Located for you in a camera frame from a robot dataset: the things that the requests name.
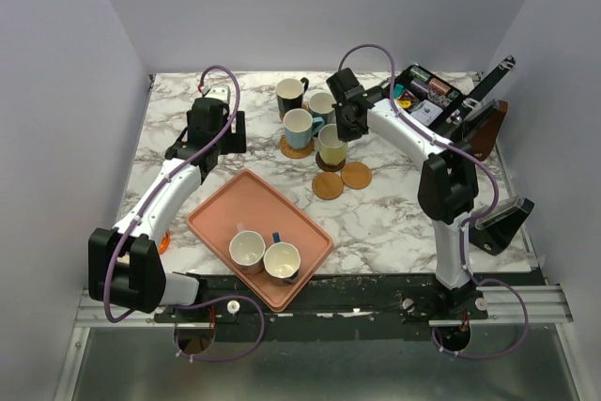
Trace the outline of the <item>cream cup with teal handle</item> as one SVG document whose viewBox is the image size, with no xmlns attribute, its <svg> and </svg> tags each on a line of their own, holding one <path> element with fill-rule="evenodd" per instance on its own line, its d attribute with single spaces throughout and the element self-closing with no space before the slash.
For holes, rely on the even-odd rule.
<svg viewBox="0 0 601 401">
<path fill-rule="evenodd" d="M 314 94 L 308 103 L 309 112 L 318 125 L 329 125 L 334 122 L 334 97 L 327 92 Z"/>
</svg>

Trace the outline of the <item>cream cup olive body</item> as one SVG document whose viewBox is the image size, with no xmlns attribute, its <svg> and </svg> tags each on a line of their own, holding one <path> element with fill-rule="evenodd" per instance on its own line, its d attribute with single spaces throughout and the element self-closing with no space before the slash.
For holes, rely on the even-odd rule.
<svg viewBox="0 0 601 401">
<path fill-rule="evenodd" d="M 347 143 L 339 139 L 335 124 L 324 126 L 318 133 L 317 140 L 318 155 L 323 163 L 328 166 L 338 166 L 346 160 Z"/>
</svg>

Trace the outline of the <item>cream cup blue handle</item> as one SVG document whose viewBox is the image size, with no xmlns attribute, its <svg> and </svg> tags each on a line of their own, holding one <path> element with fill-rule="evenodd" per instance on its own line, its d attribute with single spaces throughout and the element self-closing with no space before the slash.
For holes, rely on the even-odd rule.
<svg viewBox="0 0 601 401">
<path fill-rule="evenodd" d="M 308 147 L 312 136 L 325 125 L 322 117 L 314 117 L 302 108 L 288 111 L 283 119 L 285 139 L 294 150 Z"/>
</svg>

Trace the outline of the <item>cream cup dark brown body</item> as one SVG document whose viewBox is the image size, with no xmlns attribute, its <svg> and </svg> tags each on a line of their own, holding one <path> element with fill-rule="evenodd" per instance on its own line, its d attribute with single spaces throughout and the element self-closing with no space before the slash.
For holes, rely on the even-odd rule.
<svg viewBox="0 0 601 401">
<path fill-rule="evenodd" d="M 309 80 L 306 77 L 299 80 L 286 78 L 280 81 L 275 89 L 279 114 L 284 116 L 290 110 L 301 108 L 308 87 Z"/>
</svg>

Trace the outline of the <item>light wood coaster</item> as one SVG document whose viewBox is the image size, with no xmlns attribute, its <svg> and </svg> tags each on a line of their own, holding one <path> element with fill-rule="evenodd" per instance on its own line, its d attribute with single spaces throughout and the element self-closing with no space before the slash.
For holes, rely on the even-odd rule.
<svg viewBox="0 0 601 401">
<path fill-rule="evenodd" d="M 342 194 L 344 182 L 336 173 L 323 172 L 314 177 L 312 190 L 322 200 L 333 200 Z"/>
<path fill-rule="evenodd" d="M 350 189 L 362 190 L 370 185 L 372 172 L 362 162 L 350 162 L 342 168 L 341 179 Z"/>
</svg>

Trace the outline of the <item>cream cup navy handle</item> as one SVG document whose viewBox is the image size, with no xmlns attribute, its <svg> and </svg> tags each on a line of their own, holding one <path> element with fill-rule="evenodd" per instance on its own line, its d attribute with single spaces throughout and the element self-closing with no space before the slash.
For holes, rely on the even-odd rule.
<svg viewBox="0 0 601 401">
<path fill-rule="evenodd" d="M 263 256 L 264 269 L 276 285 L 292 285 L 301 268 L 300 252 L 291 243 L 282 241 L 278 232 L 272 233 L 272 240 Z"/>
</svg>

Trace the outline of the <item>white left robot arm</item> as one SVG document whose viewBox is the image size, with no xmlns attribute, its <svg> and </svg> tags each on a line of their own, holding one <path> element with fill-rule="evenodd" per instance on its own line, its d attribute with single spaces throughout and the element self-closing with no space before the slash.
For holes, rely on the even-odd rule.
<svg viewBox="0 0 601 401">
<path fill-rule="evenodd" d="M 237 111 L 233 120 L 228 119 L 230 96 L 226 85 L 203 88 L 186 113 L 186 128 L 165 151 L 160 173 L 146 193 L 114 226 L 97 228 L 91 234 L 91 299 L 143 313 L 175 305 L 189 321 L 207 313 L 208 298 L 199 292 L 200 279 L 167 273 L 159 248 L 184 202 L 205 181 L 219 157 L 246 151 L 245 113 Z"/>
</svg>

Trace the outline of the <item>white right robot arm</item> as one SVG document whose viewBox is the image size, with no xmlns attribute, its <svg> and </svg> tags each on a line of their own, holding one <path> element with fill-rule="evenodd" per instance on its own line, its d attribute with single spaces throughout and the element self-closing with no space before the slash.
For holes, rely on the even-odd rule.
<svg viewBox="0 0 601 401">
<path fill-rule="evenodd" d="M 334 97 L 337 136 L 343 142 L 374 132 L 384 138 L 421 170 L 418 203 L 432 221 L 435 231 L 436 279 L 444 286 L 432 295 L 434 311 L 451 318 L 466 307 L 466 297 L 459 288 L 469 283 L 468 244 L 462 238 L 461 223 L 474 209 L 478 193 L 475 164 L 467 145 L 457 152 L 450 142 L 429 130 L 390 100 L 384 89 L 364 88 L 349 68 L 327 79 Z"/>
</svg>

